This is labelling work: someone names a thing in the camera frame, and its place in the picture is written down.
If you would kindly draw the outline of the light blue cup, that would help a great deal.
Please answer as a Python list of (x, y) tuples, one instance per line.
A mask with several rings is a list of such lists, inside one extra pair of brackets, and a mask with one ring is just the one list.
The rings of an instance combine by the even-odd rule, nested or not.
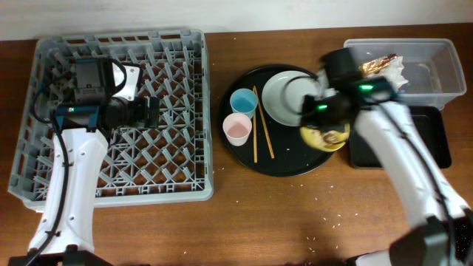
[(258, 100), (252, 90), (241, 88), (231, 94), (230, 105), (233, 113), (242, 113), (252, 119)]

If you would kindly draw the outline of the wooden chopstick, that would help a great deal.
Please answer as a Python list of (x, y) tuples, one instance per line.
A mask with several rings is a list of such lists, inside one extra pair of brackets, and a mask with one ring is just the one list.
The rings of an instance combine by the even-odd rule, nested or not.
[(256, 124), (256, 111), (252, 118), (253, 124), (253, 161), (255, 164), (258, 163), (258, 146), (257, 146), (257, 124)]
[(275, 154), (273, 152), (272, 143), (270, 141), (270, 135), (269, 135), (269, 132), (268, 132), (267, 124), (266, 124), (266, 121), (265, 121), (265, 116), (264, 116), (264, 113), (263, 113), (263, 110), (262, 110), (262, 104), (261, 104), (261, 101), (259, 99), (259, 93), (256, 89), (256, 86), (253, 86), (253, 92), (255, 93), (256, 98), (257, 98), (259, 113), (260, 113), (260, 117), (261, 117), (261, 120), (262, 120), (262, 126), (263, 126), (263, 130), (264, 130), (264, 133), (265, 133), (265, 138), (267, 140), (267, 145), (268, 145), (268, 150), (269, 150), (269, 153), (270, 153), (270, 158), (272, 160), (274, 160), (275, 159)]

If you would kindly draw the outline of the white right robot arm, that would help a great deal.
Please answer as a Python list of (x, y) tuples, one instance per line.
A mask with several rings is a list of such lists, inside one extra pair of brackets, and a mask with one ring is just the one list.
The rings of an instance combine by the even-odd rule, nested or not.
[(388, 249), (355, 256), (347, 264), (471, 265), (472, 210), (438, 168), (390, 82), (365, 78), (348, 48), (323, 55), (321, 68), (335, 92), (304, 97), (303, 141), (332, 151), (354, 129), (388, 173), (410, 226)]

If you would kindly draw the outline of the pink cup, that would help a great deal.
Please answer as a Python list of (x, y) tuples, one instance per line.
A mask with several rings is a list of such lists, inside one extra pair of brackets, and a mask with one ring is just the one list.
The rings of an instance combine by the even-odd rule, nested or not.
[(243, 146), (252, 131), (252, 122), (247, 115), (232, 113), (224, 119), (222, 129), (232, 146)]

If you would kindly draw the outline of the yellow bowl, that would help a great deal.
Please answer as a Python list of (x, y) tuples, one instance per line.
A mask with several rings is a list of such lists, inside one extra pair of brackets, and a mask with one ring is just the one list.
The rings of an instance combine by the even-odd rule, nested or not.
[(350, 136), (350, 124), (329, 126), (328, 128), (301, 127), (303, 141), (311, 148), (324, 152), (334, 152), (343, 147)]

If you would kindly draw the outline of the grey plate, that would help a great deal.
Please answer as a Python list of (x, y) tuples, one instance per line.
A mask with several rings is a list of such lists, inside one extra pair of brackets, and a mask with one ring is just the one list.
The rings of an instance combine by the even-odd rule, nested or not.
[(273, 75), (262, 90), (265, 111), (284, 126), (299, 126), (305, 95), (318, 96), (322, 85), (300, 71), (284, 71)]

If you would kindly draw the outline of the white tissue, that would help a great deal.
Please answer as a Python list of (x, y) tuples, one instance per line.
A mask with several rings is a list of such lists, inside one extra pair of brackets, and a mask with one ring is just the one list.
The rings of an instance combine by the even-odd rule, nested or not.
[(392, 85), (392, 88), (398, 92), (399, 89), (409, 83), (409, 81), (402, 75), (404, 70), (403, 65), (403, 56), (398, 56), (395, 59), (392, 59), (389, 63), (389, 66), (383, 68), (379, 74), (385, 77)]

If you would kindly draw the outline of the gold foil wrapper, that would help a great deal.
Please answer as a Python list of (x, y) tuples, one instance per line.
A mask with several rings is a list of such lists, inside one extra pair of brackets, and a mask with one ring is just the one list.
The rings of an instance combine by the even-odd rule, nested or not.
[(396, 54), (385, 55), (383, 57), (362, 63), (358, 69), (365, 77), (371, 74), (377, 74), (382, 69), (387, 68), (391, 64), (391, 61), (395, 60), (397, 57), (398, 56)]

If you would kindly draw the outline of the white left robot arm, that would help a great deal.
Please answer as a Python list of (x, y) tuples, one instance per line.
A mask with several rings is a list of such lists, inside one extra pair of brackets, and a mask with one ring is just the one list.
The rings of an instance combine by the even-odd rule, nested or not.
[(54, 131), (54, 155), (45, 209), (29, 246), (33, 257), (69, 246), (93, 252), (95, 189), (113, 131), (158, 124), (159, 99), (136, 95), (143, 77), (138, 64), (81, 59), (63, 77), (75, 88), (43, 120)]

